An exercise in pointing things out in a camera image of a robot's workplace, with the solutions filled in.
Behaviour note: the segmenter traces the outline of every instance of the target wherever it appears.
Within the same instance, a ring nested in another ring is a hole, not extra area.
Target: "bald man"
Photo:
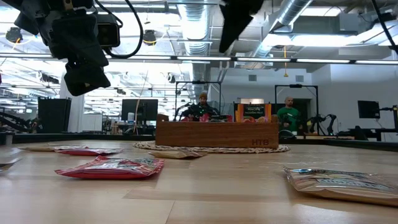
[[[293,108],[293,98],[288,96],[285,99],[285,107],[279,109],[278,119],[281,123],[280,129],[297,131],[297,118],[300,112]]]

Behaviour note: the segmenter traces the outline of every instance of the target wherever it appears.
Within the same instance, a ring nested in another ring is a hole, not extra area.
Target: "computer monitor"
[[[377,101],[358,100],[359,118],[380,119],[380,107]]]
[[[128,114],[130,112],[136,113],[138,100],[122,100],[122,120],[127,121]],[[140,100],[138,111],[137,111],[137,120],[143,121],[146,119],[147,121],[156,121],[157,118],[157,105],[158,100]]]

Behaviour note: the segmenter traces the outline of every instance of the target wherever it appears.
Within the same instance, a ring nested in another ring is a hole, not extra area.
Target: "green shirt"
[[[280,129],[286,129],[289,131],[297,131],[297,119],[299,118],[299,111],[296,110],[295,108],[281,108],[278,111],[278,119],[279,122],[281,123]],[[286,118],[291,122],[289,127],[285,128],[283,122],[286,120]]]

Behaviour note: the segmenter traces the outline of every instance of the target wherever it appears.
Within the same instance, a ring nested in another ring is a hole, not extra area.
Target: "round placemat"
[[[137,142],[133,144],[139,149],[149,149],[157,151],[178,151],[186,150],[190,152],[207,152],[207,153],[272,153],[286,152],[290,147],[279,145],[277,149],[271,148],[230,148],[230,147],[187,147],[187,146],[157,146],[155,141]]]

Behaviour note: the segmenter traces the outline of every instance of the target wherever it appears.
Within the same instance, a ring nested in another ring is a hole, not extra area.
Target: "table surface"
[[[132,148],[132,142],[61,144],[125,147],[113,157],[149,157],[147,151]],[[94,157],[0,147],[0,161],[22,158],[0,173],[0,220],[2,224],[397,223],[397,208],[300,194],[287,183],[282,166],[377,172],[398,180],[398,153],[333,146],[291,148],[273,154],[167,159],[163,171],[147,180],[80,180],[54,170]]]

